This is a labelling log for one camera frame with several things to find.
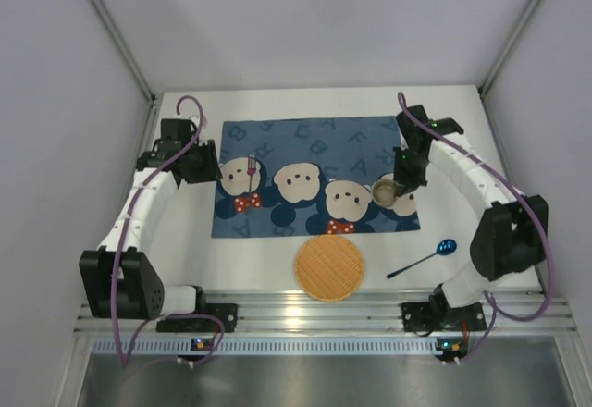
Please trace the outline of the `small beige cup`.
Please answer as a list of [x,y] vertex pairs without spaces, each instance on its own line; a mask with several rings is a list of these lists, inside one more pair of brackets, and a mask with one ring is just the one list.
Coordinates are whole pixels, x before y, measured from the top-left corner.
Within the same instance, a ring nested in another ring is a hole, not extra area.
[[397,197],[395,196],[395,181],[392,173],[381,176],[372,186],[371,194],[376,205],[382,208],[392,207]]

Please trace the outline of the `silver fork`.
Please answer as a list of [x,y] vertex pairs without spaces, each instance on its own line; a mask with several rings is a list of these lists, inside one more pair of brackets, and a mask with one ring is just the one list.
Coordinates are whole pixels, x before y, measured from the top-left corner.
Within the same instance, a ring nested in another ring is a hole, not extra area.
[[248,156],[248,167],[247,167],[247,174],[249,177],[248,193],[253,192],[253,178],[254,178],[254,175],[256,172],[257,172],[257,161],[256,161],[255,156],[253,154],[250,154]]

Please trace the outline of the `blue metallic spoon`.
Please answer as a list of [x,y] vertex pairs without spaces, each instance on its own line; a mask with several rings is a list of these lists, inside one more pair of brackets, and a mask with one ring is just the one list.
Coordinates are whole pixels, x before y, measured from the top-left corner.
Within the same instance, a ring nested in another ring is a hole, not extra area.
[[445,240],[442,240],[437,245],[435,251],[433,251],[431,254],[429,254],[429,255],[427,255],[424,258],[421,258],[419,260],[416,260],[413,263],[410,263],[410,264],[408,264],[408,265],[406,265],[406,266],[404,266],[404,267],[402,267],[400,269],[397,269],[397,270],[395,270],[395,271],[387,274],[386,279],[395,278],[395,277],[401,275],[402,273],[406,272],[407,270],[409,270],[409,269],[411,269],[411,268],[413,268],[413,267],[415,267],[417,265],[420,265],[423,262],[425,262],[425,261],[427,261],[427,260],[429,260],[429,259],[431,259],[433,257],[436,257],[436,256],[442,256],[442,257],[449,256],[449,255],[455,253],[456,250],[457,250],[457,248],[458,248],[458,244],[457,244],[457,242],[455,240],[453,240],[453,239],[445,239]]

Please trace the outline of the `blue bear print placemat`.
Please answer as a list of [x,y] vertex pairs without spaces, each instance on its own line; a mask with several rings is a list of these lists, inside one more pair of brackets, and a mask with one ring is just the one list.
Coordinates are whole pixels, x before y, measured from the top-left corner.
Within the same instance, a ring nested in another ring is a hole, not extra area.
[[[390,208],[371,189],[392,173],[401,144],[395,117],[227,121],[212,235],[218,239],[414,231],[412,196]],[[257,161],[248,193],[248,156]]]

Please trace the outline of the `round woven bamboo plate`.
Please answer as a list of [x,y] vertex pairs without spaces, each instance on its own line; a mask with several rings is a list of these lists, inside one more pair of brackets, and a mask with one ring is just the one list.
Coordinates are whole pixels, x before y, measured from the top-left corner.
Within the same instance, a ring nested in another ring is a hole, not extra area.
[[364,280],[364,257],[349,240],[322,235],[307,241],[295,256],[294,275],[302,290],[321,302],[351,297]]

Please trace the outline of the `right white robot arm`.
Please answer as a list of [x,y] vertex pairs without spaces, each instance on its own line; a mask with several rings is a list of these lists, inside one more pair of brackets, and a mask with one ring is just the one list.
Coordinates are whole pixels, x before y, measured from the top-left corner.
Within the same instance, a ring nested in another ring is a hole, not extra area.
[[426,171],[433,166],[478,219],[468,262],[437,286],[435,297],[460,309],[477,302],[501,279],[546,259],[549,206],[541,196],[517,191],[476,153],[453,118],[433,120],[422,105],[415,105],[403,106],[396,120],[403,146],[395,151],[395,197],[426,186]]

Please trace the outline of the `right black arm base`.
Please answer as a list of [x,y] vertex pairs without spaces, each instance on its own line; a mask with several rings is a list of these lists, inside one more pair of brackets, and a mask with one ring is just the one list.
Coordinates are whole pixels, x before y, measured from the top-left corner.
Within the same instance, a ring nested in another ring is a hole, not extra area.
[[403,330],[420,337],[435,332],[483,332],[487,323],[482,304],[475,302],[451,308],[441,285],[428,296],[426,302],[405,302],[401,305]]

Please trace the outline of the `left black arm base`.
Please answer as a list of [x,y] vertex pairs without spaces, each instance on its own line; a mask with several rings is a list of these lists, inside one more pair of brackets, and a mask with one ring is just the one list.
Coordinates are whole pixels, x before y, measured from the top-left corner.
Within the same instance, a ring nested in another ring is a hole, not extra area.
[[220,332],[221,322],[226,333],[235,331],[239,319],[236,303],[208,303],[202,314],[171,315],[156,324],[158,333],[214,333]]

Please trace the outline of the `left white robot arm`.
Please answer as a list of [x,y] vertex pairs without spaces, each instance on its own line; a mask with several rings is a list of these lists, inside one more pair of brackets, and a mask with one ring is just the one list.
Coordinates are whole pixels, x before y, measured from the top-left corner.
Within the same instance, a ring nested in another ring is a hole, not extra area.
[[201,117],[166,118],[153,149],[137,160],[129,197],[97,249],[82,253],[79,267],[92,315],[156,319],[191,314],[201,305],[201,289],[167,287],[147,257],[167,204],[185,182],[221,178],[212,140],[200,142]]

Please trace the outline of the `aluminium mounting rail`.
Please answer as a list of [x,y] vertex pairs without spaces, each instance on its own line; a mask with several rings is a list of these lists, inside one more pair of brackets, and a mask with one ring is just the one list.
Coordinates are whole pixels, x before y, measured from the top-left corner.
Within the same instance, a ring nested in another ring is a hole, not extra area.
[[[301,290],[288,291],[209,291],[208,302],[238,305],[236,332],[241,334],[316,334],[316,333],[401,333],[404,302],[423,302],[423,291],[360,290],[342,302],[320,302]],[[529,315],[543,302],[533,291],[505,291],[495,295],[500,307],[514,315]],[[92,317],[88,303],[80,308],[75,334],[106,334],[108,319]],[[494,335],[539,336],[571,334],[576,325],[568,305],[555,298],[547,311],[530,322],[515,322],[498,314]]]

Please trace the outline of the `left aluminium frame post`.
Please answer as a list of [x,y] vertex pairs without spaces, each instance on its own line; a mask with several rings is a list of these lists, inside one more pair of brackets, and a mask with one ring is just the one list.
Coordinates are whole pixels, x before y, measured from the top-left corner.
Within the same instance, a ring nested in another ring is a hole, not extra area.
[[92,9],[94,10],[97,18],[100,20],[103,28],[108,34],[112,44],[123,61],[124,65],[129,71],[129,74],[134,79],[136,85],[140,89],[142,96],[151,103],[155,99],[155,94],[152,88],[149,86],[145,76],[133,56],[128,44],[126,43],[123,35],[120,32],[116,21],[112,17],[108,7],[104,0],[89,0]]

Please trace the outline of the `aluminium frame post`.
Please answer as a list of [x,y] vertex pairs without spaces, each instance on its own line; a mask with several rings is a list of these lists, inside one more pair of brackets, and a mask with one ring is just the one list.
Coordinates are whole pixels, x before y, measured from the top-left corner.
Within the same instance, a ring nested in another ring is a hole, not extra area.
[[502,47],[493,60],[490,68],[487,71],[481,85],[477,88],[481,101],[485,101],[498,79],[501,71],[507,65],[512,52],[516,49],[521,39],[524,37],[531,21],[540,9],[544,0],[526,0],[524,7],[512,25],[510,32],[505,38]]
[[128,44],[126,43],[123,35],[120,32],[116,21],[112,17],[108,7],[104,0],[89,0],[92,9],[94,10],[97,18],[100,20],[103,28],[108,34],[112,44],[123,61],[124,65],[129,71],[129,74],[134,79],[136,85],[140,89],[142,96],[151,103],[155,99],[155,94],[152,88],[149,86],[145,76],[133,56]]

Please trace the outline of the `right aluminium frame post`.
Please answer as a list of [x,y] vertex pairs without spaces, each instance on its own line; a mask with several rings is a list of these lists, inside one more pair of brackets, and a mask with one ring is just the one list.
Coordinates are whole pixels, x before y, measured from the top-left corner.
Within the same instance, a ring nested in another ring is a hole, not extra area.
[[485,101],[498,79],[501,71],[507,65],[512,52],[516,49],[521,39],[524,37],[531,21],[540,9],[544,0],[526,0],[524,7],[512,25],[510,32],[505,38],[502,47],[493,60],[490,68],[487,71],[481,85],[477,88],[481,101]]

